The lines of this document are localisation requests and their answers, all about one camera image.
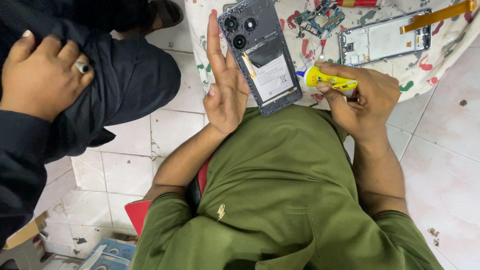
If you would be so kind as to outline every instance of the wire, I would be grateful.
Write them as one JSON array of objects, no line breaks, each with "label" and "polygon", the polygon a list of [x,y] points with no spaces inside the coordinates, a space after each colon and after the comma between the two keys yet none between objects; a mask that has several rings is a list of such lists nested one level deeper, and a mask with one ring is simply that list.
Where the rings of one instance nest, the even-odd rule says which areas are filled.
[{"label": "wire", "polygon": [[318,48],[319,48],[320,45],[323,43],[323,41],[327,39],[327,37],[328,37],[328,35],[330,34],[330,32],[332,32],[332,31],[331,31],[331,30],[328,31],[328,33],[325,35],[325,38],[321,38],[317,43],[315,43],[315,45],[317,45],[317,44],[319,43],[318,46],[317,46],[317,48],[313,50],[312,55],[307,59],[307,61],[305,62],[305,64],[303,65],[303,67],[302,67],[300,70],[303,70],[303,68],[307,66],[307,63],[310,62],[310,59],[315,55],[315,53],[317,52]]}]

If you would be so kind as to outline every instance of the camera module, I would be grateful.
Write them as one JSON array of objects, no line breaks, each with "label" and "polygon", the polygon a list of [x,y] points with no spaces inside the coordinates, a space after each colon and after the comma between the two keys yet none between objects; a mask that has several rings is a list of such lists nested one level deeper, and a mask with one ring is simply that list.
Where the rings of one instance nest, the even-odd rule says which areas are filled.
[{"label": "camera module", "polygon": [[257,27],[257,22],[253,18],[248,18],[245,20],[244,27],[245,30],[251,32]]},{"label": "camera module", "polygon": [[239,20],[234,16],[229,16],[225,19],[225,29],[229,32],[234,32],[239,27]]},{"label": "camera module", "polygon": [[236,35],[232,40],[232,44],[237,49],[243,49],[247,45],[247,39],[244,35]]}]

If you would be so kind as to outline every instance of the silver ring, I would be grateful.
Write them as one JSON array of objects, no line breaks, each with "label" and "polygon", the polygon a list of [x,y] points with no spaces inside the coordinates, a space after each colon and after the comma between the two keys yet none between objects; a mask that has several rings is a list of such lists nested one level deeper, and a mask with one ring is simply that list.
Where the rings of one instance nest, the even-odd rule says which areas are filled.
[{"label": "silver ring", "polygon": [[88,64],[85,62],[77,61],[74,65],[77,67],[78,71],[80,71],[81,74],[86,74],[90,69],[90,67],[88,67]]}]

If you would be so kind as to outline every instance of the black pants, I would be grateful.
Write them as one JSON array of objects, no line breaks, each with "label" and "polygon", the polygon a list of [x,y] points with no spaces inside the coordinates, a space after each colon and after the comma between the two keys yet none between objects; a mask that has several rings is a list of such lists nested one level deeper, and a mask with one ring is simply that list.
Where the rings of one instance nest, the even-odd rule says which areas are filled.
[{"label": "black pants", "polygon": [[147,0],[1,0],[1,63],[28,29],[38,42],[49,34],[77,42],[95,69],[93,82],[53,122],[45,163],[113,140],[104,126],[142,118],[177,94],[181,74],[171,55],[144,37],[109,34],[145,23],[146,7]]}]

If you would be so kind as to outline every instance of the olive green shirt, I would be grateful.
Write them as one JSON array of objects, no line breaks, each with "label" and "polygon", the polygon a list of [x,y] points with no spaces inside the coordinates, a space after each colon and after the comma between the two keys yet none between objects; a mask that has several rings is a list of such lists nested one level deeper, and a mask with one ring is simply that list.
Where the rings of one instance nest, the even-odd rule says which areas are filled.
[{"label": "olive green shirt", "polygon": [[175,193],[155,199],[132,270],[441,269],[406,214],[360,208],[344,139],[326,111],[247,109],[208,165],[199,216]]}]

